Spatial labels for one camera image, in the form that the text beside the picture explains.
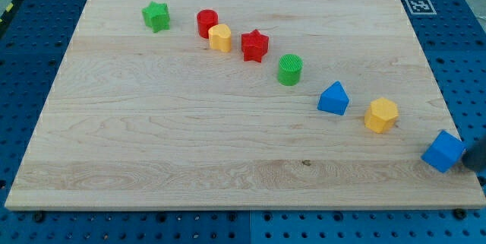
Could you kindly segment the dark cylindrical pusher tip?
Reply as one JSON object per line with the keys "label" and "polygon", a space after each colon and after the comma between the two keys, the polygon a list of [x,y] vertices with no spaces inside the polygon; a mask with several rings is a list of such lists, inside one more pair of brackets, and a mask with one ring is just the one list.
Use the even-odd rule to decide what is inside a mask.
{"label": "dark cylindrical pusher tip", "polygon": [[464,167],[476,173],[485,170],[485,136],[483,135],[471,146],[466,148],[462,156]]}

